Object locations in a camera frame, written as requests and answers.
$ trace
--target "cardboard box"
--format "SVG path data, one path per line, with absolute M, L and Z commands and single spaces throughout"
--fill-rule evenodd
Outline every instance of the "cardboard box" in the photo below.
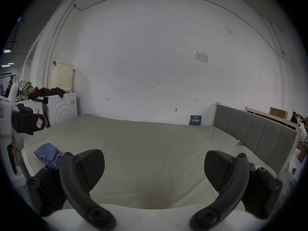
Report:
M 288 118 L 287 111 L 276 109 L 276 108 L 273 108 L 273 107 L 270 108 L 269 114 L 280 117 L 280 118 L 285 119 L 285 120 L 287 120 L 287 118 Z
M 308 146 L 307 144 L 304 144 L 304 147 L 303 149 L 301 150 L 301 152 L 299 153 L 299 156 L 298 156 L 298 160 L 303 163 L 304 159 L 305 159 L 305 156 L 308 155 Z

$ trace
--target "laundry basket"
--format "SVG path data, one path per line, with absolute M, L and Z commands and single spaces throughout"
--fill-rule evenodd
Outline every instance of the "laundry basket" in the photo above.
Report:
M 72 90 L 73 69 L 74 66 L 53 62 L 51 73 L 51 88 L 59 87 L 64 91 Z

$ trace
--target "folded blue shirt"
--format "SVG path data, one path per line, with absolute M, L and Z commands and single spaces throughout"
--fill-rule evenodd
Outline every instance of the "folded blue shirt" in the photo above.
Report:
M 61 160 L 62 153 L 51 143 L 43 144 L 34 154 L 46 166 L 47 164 L 53 166 L 55 162 Z

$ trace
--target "washing machine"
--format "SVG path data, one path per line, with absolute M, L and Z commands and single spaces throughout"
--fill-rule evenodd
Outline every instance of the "washing machine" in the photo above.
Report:
M 76 96 L 77 93 L 65 93 L 63 98 L 59 95 L 48 96 L 44 109 L 51 127 L 77 116 Z
M 33 100 L 24 100 L 20 102 L 15 102 L 15 106 L 17 106 L 19 103 L 23 103 L 25 107 L 29 107 L 33 110 L 34 114 L 44 114 L 44 106 L 43 103 L 33 101 Z

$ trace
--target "beige bed sheet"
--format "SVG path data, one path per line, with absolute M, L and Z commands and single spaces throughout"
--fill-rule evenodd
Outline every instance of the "beige bed sheet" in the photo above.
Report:
M 98 204 L 141 209 L 209 205 L 218 193 L 204 173 L 209 150 L 247 154 L 256 166 L 275 171 L 231 135 L 212 126 L 185 126 L 121 121 L 82 115 L 44 129 L 24 141 L 29 163 L 37 173 L 43 164 L 34 151 L 51 143 L 62 153 L 102 150 L 105 171 L 90 192 Z

